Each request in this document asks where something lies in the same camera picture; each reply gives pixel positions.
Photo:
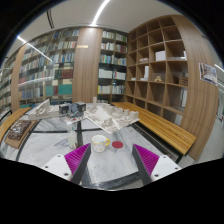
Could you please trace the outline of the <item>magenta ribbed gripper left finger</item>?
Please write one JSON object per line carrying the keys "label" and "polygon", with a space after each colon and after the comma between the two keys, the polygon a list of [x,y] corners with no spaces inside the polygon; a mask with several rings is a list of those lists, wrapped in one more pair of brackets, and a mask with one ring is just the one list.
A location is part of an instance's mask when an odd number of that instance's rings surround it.
{"label": "magenta ribbed gripper left finger", "polygon": [[80,183],[90,155],[90,143],[83,145],[65,155],[65,160],[72,173],[72,183]]}

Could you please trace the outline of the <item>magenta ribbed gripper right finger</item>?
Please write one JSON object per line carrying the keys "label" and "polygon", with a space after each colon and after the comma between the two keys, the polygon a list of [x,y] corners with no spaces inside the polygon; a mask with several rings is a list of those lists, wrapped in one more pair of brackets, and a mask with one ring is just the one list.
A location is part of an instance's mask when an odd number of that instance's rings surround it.
{"label": "magenta ribbed gripper right finger", "polygon": [[143,185],[151,183],[151,174],[159,160],[159,156],[137,144],[133,145],[132,154],[137,164]]}

